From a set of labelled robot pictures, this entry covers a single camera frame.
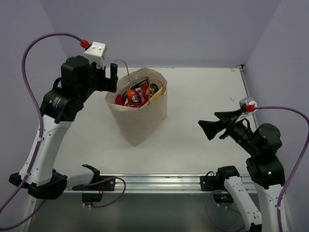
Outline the red pink candy packet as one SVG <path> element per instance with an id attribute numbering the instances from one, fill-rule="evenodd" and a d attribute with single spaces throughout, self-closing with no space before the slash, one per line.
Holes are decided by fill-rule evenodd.
<path id="1" fill-rule="evenodd" d="M 148 87 L 147 82 L 143 82 L 140 87 L 137 87 L 135 90 L 140 97 L 141 105 L 145 105 L 148 101 Z"/>

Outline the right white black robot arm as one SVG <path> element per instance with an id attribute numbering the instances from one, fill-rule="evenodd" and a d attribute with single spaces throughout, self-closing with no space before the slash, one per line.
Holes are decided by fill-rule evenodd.
<path id="1" fill-rule="evenodd" d="M 284 212 L 278 203 L 285 184 L 283 165 L 276 153 L 282 146 L 279 129 L 264 123 L 251 130 L 247 117 L 250 112 L 242 110 L 216 112 L 218 121 L 199 120 L 208 140 L 223 131 L 220 139 L 232 138 L 250 157 L 246 168 L 255 186 L 259 207 L 256 207 L 243 185 L 242 178 L 234 166 L 218 168 L 215 175 L 217 188 L 226 190 L 236 204 L 248 232 L 286 232 L 286 223 L 278 223 L 277 213 Z"/>

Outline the brown paper bag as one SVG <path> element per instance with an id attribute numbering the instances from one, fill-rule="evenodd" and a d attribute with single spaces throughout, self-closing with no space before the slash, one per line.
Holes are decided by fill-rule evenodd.
<path id="1" fill-rule="evenodd" d="M 159 89 L 164 88 L 165 94 L 154 103 L 145 107 L 127 107 L 115 104 L 117 95 L 122 95 L 125 87 L 149 77 L 149 83 L 155 83 Z M 117 91 L 108 93 L 105 97 L 106 104 L 125 140 L 133 146 L 144 141 L 167 116 L 167 80 L 163 75 L 153 69 L 140 68 L 120 78 Z"/>

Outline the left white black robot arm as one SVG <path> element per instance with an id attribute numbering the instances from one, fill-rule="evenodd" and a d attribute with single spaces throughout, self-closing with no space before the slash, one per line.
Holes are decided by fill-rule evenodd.
<path id="1" fill-rule="evenodd" d="M 95 167 L 83 164 L 80 169 L 66 173 L 55 170 L 54 163 L 66 132 L 87 99 L 95 91 L 116 92 L 118 66 L 110 64 L 109 78 L 105 70 L 83 56 L 68 58 L 61 65 L 61 76 L 39 107 L 37 138 L 22 170 L 10 175 L 11 184 L 43 200 L 55 200 L 64 190 L 75 186 L 91 190 L 99 187 L 100 171 Z"/>

